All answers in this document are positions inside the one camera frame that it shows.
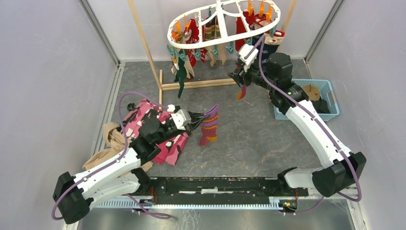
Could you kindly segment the purple maroon striped sock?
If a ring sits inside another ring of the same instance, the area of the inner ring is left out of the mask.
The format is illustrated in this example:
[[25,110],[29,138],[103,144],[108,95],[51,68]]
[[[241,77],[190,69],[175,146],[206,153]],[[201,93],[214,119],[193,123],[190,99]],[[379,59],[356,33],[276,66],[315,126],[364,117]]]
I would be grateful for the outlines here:
[[242,85],[240,92],[237,95],[238,100],[242,100],[246,96],[247,85]]

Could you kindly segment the white oval clip hanger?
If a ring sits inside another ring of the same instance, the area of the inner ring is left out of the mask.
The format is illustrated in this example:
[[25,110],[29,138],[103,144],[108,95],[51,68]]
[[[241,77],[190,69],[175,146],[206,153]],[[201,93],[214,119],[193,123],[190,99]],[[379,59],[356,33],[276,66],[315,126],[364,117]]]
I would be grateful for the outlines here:
[[[243,14],[243,9],[241,8],[242,0],[217,0],[213,4],[201,6],[189,11],[182,13],[177,16],[169,23],[166,38],[168,43],[179,49],[198,49],[207,46],[215,46],[218,44],[224,44],[233,42],[239,39],[250,38],[261,33],[270,31],[275,26],[278,25],[281,19],[281,10],[277,4],[272,0],[261,0],[260,9],[264,6],[271,7],[271,20],[272,22],[258,30],[250,29],[249,24],[246,22],[246,17]],[[193,44],[186,44],[177,42],[177,37],[181,30],[181,23],[188,16],[193,16],[196,20],[196,25],[198,29],[198,42]],[[226,18],[233,17],[235,19],[240,18],[245,32],[240,34],[230,34],[226,25]],[[203,38],[204,32],[202,29],[206,24],[208,24],[212,19],[217,19],[220,31],[220,38],[215,38],[213,40],[205,41]]]

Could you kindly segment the navy santa hat sock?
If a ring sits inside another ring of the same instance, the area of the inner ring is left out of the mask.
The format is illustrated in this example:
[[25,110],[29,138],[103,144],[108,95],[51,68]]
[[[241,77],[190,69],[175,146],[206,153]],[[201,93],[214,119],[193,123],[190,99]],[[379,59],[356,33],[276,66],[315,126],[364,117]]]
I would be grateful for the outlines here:
[[267,63],[269,56],[277,51],[278,47],[280,46],[280,44],[284,39],[284,36],[285,32],[280,30],[276,30],[273,36],[266,34],[265,44],[263,47],[261,58],[262,64]]

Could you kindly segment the red santa sock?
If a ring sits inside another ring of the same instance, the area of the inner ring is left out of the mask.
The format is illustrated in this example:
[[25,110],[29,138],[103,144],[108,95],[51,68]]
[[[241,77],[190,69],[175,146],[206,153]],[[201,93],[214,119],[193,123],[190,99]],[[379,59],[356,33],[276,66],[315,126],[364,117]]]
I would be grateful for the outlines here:
[[257,25],[259,27],[264,27],[272,22],[271,16],[272,13],[255,14],[251,26]]
[[[255,13],[249,14],[249,11],[248,11],[248,10],[243,10],[243,15],[244,15],[245,20],[246,20],[246,22],[248,23],[248,25],[251,26],[251,25],[253,24],[253,22],[255,21],[255,18],[254,18]],[[244,23],[243,23],[243,21],[242,21],[242,19],[241,19],[240,17],[237,18],[236,26],[237,26],[236,34],[241,34],[241,33],[245,33],[245,32],[246,32],[246,29],[245,29],[245,27],[244,27]],[[236,50],[236,51],[239,51],[240,48],[241,48],[244,44],[245,44],[245,41],[244,41],[243,39],[236,40],[236,41],[235,41],[235,50]]]

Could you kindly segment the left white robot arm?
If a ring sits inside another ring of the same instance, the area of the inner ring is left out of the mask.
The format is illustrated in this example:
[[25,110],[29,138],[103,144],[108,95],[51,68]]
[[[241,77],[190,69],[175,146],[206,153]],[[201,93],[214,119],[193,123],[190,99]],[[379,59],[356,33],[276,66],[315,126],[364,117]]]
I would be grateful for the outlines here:
[[142,118],[138,137],[125,143],[122,151],[89,170],[59,176],[53,193],[52,219],[73,224],[103,202],[134,192],[147,194],[150,179],[141,166],[160,153],[159,144],[181,134],[190,135],[208,118],[208,113],[176,106],[174,113],[161,122],[157,111],[148,111]]

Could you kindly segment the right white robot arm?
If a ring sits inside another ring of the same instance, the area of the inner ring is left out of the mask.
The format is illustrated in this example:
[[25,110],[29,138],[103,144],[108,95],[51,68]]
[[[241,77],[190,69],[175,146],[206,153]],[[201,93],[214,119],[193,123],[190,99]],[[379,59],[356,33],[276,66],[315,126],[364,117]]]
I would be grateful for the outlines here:
[[359,177],[366,164],[362,152],[354,153],[329,129],[316,112],[304,90],[292,80],[293,64],[289,55],[273,53],[263,66],[256,56],[239,54],[236,69],[229,73],[242,90],[256,84],[269,91],[272,104],[292,121],[314,149],[320,168],[293,168],[282,172],[277,191],[290,195],[296,188],[313,188],[322,196],[338,194],[358,202]]

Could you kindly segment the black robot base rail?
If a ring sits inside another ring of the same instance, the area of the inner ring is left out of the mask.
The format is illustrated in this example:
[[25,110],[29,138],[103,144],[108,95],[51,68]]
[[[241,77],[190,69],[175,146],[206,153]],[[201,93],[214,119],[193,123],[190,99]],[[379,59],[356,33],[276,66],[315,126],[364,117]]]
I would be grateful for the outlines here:
[[275,177],[155,177],[134,196],[152,196],[157,205],[254,205],[270,197],[308,196],[305,188],[289,188]]

